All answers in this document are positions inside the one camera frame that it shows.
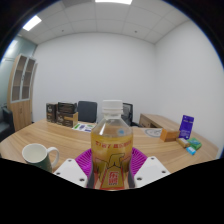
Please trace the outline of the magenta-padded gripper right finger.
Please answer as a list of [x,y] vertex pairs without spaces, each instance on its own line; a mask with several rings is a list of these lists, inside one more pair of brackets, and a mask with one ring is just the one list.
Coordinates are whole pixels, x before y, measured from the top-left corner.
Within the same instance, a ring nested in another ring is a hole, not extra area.
[[132,157],[130,160],[131,188],[143,187],[169,174],[170,172],[155,156],[147,157],[138,149],[132,149]]

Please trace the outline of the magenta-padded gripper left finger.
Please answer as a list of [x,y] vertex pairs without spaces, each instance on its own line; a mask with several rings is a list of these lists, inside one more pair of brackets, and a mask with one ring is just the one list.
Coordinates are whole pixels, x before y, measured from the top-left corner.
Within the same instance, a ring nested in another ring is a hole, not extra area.
[[66,159],[54,174],[81,187],[93,188],[94,173],[91,150],[86,150],[75,159]]

